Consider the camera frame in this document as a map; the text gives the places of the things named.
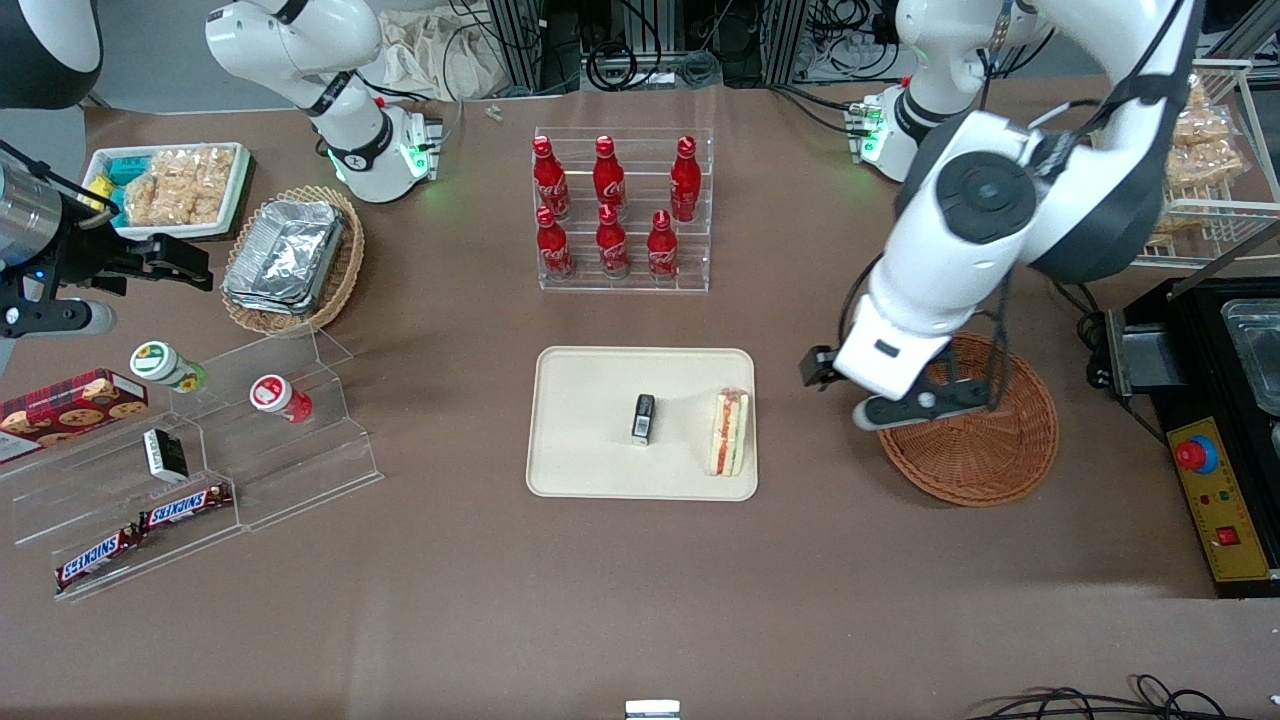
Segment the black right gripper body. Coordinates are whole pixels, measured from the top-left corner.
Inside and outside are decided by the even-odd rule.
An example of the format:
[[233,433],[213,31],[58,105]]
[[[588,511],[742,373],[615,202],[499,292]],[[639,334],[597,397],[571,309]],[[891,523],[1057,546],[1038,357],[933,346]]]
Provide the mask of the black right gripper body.
[[131,279],[150,278],[146,242],[120,237],[110,220],[63,215],[40,225],[40,297],[56,299],[65,287],[127,292]]

